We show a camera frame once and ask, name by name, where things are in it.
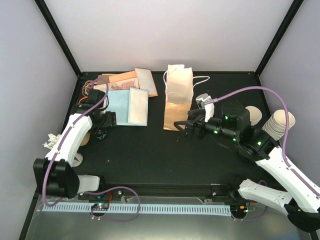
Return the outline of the brown paper takeout bag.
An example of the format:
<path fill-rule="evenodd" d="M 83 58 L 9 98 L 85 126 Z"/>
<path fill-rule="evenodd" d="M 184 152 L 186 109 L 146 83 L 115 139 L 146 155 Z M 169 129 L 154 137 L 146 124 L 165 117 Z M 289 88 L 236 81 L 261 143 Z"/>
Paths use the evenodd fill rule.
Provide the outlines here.
<path fill-rule="evenodd" d="M 186 121 L 191 109 L 194 88 L 210 79 L 209 76 L 194 76 L 191 67 L 169 64 L 163 74 L 165 107 L 163 129 L 177 131 L 176 121 Z"/>

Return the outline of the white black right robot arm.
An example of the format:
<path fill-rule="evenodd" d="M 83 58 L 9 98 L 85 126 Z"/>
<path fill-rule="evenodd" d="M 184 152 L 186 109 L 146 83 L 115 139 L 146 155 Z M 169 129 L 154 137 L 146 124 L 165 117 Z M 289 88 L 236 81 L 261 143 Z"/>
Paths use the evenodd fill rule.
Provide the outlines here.
<path fill-rule="evenodd" d="M 266 131 L 251 125 L 250 112 L 240 102 L 223 104 L 221 113 L 221 118 L 206 119 L 204 109 L 190 110 L 189 120 L 175 121 L 173 125 L 188 139 L 211 134 L 231 140 L 240 156 L 263 168 L 284 188 L 276 190 L 239 178 L 227 189 L 230 200 L 253 200 L 281 212 L 304 232 L 319 230 L 320 189 L 311 190 L 312 181 L 290 160 L 283 159 L 279 144 Z"/>

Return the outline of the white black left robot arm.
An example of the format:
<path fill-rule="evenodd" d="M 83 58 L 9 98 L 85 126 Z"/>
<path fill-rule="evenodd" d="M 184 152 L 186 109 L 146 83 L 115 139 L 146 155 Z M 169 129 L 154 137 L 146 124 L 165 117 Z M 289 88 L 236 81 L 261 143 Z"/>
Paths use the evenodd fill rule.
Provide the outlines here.
<path fill-rule="evenodd" d="M 101 200 L 107 195 L 108 188 L 100 182 L 99 176 L 78 175 L 73 162 L 86 134 L 102 140 L 107 129 L 117 125 L 116 113 L 107 111 L 108 103 L 106 92 L 91 89 L 83 102 L 72 107 L 67 126 L 55 146 L 44 158 L 34 161 L 33 172 L 43 197 L 71 199 L 89 192 Z"/>

